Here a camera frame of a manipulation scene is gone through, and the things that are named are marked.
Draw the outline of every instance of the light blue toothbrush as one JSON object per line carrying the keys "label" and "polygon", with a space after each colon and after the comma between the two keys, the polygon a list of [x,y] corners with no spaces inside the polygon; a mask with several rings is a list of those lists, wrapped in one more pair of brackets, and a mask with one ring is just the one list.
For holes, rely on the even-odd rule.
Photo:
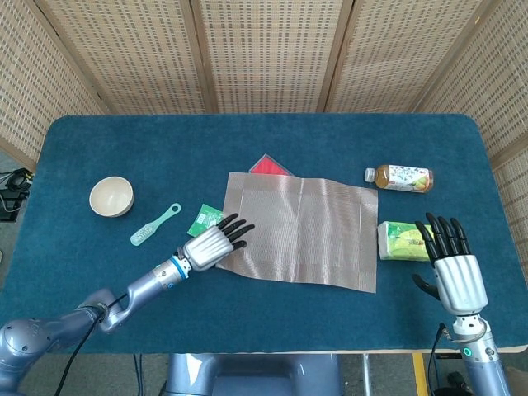
{"label": "light blue toothbrush", "polygon": [[149,239],[150,236],[156,232],[156,230],[161,224],[173,217],[173,215],[180,213],[180,210],[182,210],[180,204],[172,204],[164,214],[159,216],[152,223],[147,223],[146,225],[138,229],[135,234],[130,237],[130,242],[134,246],[139,246],[141,243]]}

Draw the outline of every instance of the bottle label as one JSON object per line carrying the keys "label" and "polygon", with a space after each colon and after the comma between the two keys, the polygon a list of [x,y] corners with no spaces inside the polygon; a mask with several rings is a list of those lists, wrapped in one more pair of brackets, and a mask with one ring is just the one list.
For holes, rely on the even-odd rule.
{"label": "bottle label", "polygon": [[389,165],[388,190],[424,192],[431,182],[429,169]]}

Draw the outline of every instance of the white bowl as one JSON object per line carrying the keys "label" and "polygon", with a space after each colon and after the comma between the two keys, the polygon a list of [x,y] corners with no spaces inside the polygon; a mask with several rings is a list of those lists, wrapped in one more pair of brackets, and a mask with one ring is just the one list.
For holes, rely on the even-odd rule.
{"label": "white bowl", "polygon": [[117,217],[124,215],[134,203],[134,192],[129,181],[119,176],[99,181],[90,192],[90,207],[98,215]]}

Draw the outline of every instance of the bottle cap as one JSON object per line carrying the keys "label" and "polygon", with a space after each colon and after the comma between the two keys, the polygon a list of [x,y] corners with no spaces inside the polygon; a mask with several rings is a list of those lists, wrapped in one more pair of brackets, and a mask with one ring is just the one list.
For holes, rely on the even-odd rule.
{"label": "bottle cap", "polygon": [[367,183],[372,183],[376,179],[376,170],[373,167],[368,167],[365,170],[365,181]]}

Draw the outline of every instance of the red object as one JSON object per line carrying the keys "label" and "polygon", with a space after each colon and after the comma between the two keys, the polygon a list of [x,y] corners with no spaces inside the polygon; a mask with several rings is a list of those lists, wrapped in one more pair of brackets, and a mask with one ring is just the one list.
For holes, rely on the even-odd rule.
{"label": "red object", "polygon": [[266,175],[285,175],[291,176],[284,167],[267,154],[264,154],[261,159],[249,170],[250,173],[263,173]]}

